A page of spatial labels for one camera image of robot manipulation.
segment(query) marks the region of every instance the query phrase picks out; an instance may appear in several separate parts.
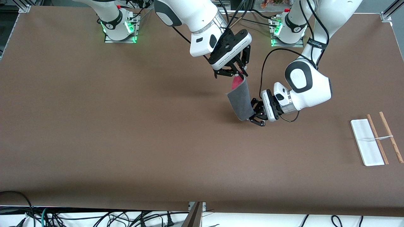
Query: teal cable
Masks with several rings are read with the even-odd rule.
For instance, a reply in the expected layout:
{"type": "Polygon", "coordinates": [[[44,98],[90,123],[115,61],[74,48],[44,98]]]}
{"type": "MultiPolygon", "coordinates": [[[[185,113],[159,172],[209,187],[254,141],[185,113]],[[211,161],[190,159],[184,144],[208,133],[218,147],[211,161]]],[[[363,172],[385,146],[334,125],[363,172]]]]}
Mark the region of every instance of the teal cable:
{"type": "Polygon", "coordinates": [[[42,215],[41,215],[41,224],[42,224],[42,227],[45,227],[44,218],[45,218],[45,212],[46,212],[47,209],[48,209],[48,208],[45,208],[44,211],[42,211],[42,215]]]}

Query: black rubber band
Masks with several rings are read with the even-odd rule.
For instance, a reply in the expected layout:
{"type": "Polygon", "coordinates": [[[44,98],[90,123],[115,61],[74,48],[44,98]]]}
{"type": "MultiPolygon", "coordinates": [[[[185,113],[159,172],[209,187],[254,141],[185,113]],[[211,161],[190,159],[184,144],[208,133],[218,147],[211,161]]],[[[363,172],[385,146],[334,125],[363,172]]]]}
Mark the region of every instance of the black rubber band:
{"type": "Polygon", "coordinates": [[[103,20],[100,19],[101,23],[102,23],[106,28],[108,28],[109,30],[114,30],[115,27],[122,21],[122,18],[123,18],[122,11],[121,11],[121,10],[118,10],[118,11],[119,11],[119,15],[118,15],[118,17],[117,17],[115,20],[113,20],[113,21],[106,22],[106,21],[103,21],[103,20]]]}
{"type": "Polygon", "coordinates": [[[292,23],[289,20],[289,14],[286,14],[285,16],[285,23],[292,30],[293,33],[299,33],[302,29],[304,29],[304,27],[306,27],[306,23],[304,25],[297,25],[292,23]]]}
{"type": "Polygon", "coordinates": [[[322,43],[322,42],[319,42],[319,41],[315,41],[312,38],[309,38],[309,41],[307,41],[307,43],[312,45],[313,47],[316,47],[316,48],[319,48],[319,49],[322,49],[322,50],[325,50],[327,48],[327,46],[328,46],[328,44],[325,44],[325,43],[322,43]]]}

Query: brown tabletop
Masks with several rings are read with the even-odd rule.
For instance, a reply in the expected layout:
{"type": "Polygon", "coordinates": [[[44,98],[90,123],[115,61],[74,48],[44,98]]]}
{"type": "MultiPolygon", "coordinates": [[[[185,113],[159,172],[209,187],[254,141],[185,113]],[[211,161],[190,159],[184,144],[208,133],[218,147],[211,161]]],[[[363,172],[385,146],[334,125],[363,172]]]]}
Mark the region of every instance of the brown tabletop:
{"type": "MultiPolygon", "coordinates": [[[[349,123],[371,114],[382,136],[383,111],[404,149],[404,64],[379,15],[354,15],[332,37],[319,69],[331,100],[263,128],[237,119],[225,95],[232,78],[214,79],[154,12],[136,44],[103,43],[96,19],[91,8],[20,15],[0,62],[1,191],[42,206],[184,210],[206,201],[217,212],[404,214],[404,164],[385,140],[390,165],[365,167],[349,123]]],[[[253,38],[257,97],[273,47],[264,25],[233,30],[242,28],[253,38]]],[[[295,57],[274,53],[263,88],[286,84],[295,57]]]]}

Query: white floor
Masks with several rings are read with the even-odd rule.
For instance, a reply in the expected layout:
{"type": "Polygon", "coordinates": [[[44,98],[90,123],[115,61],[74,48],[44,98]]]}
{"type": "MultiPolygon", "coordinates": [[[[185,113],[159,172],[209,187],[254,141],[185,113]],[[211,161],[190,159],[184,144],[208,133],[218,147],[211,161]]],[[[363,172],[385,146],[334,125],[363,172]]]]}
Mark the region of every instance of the white floor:
{"type": "MultiPolygon", "coordinates": [[[[83,218],[83,217],[98,217],[103,216],[105,212],[99,213],[68,213],[61,214],[60,217],[65,218],[83,218]]],[[[140,212],[128,212],[127,215],[130,219],[134,219],[140,212]]],[[[212,227],[218,224],[218,227],[300,227],[305,217],[304,214],[238,214],[238,213],[210,213],[203,214],[202,227],[212,227]]],[[[0,227],[16,226],[25,215],[0,215],[0,227]]],[[[181,222],[185,220],[186,214],[173,214],[171,215],[175,226],[180,226],[181,222]]],[[[343,227],[357,227],[359,224],[359,216],[339,216],[343,227]]],[[[331,222],[331,215],[309,215],[304,227],[334,227],[331,222]]],[[[98,220],[64,220],[67,227],[92,227],[98,220]]],[[[98,227],[106,227],[108,218],[105,218],[98,227]]],[[[166,216],[163,217],[164,225],[167,224],[166,216]]],[[[337,227],[340,227],[338,221],[335,219],[337,227]]],[[[23,227],[32,227],[33,220],[27,218],[23,227]]],[[[160,227],[161,218],[155,218],[146,222],[147,227],[160,227]]],[[[123,223],[113,222],[111,227],[125,227],[123,223]]],[[[362,227],[404,227],[404,217],[375,217],[365,216],[362,222],[362,227]]]]}

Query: small brown object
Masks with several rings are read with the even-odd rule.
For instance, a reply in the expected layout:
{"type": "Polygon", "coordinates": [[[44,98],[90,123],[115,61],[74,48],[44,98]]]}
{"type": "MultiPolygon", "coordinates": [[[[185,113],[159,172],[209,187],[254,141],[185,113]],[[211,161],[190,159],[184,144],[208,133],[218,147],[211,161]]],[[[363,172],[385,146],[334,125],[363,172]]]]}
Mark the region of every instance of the small brown object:
{"type": "MultiPolygon", "coordinates": [[[[370,125],[370,128],[372,129],[373,135],[375,136],[375,138],[378,138],[379,136],[377,135],[376,128],[375,128],[375,125],[373,124],[373,121],[372,121],[372,118],[370,117],[370,114],[367,114],[366,117],[367,117],[367,119],[369,121],[369,125],[370,125]]],[[[377,146],[379,147],[380,154],[381,154],[381,157],[383,158],[384,164],[388,165],[389,161],[387,160],[386,154],[384,153],[383,147],[381,146],[380,140],[376,139],[376,143],[377,143],[377,146]]]]}
{"type": "MultiPolygon", "coordinates": [[[[390,127],[387,124],[386,118],[384,117],[383,112],[379,112],[381,121],[383,122],[384,128],[386,129],[387,135],[392,136],[393,134],[391,133],[390,127]]],[[[404,163],[403,158],[401,157],[400,151],[398,150],[396,141],[394,140],[394,137],[390,137],[391,144],[393,145],[394,152],[396,153],[397,159],[399,163],[404,163]]]]}

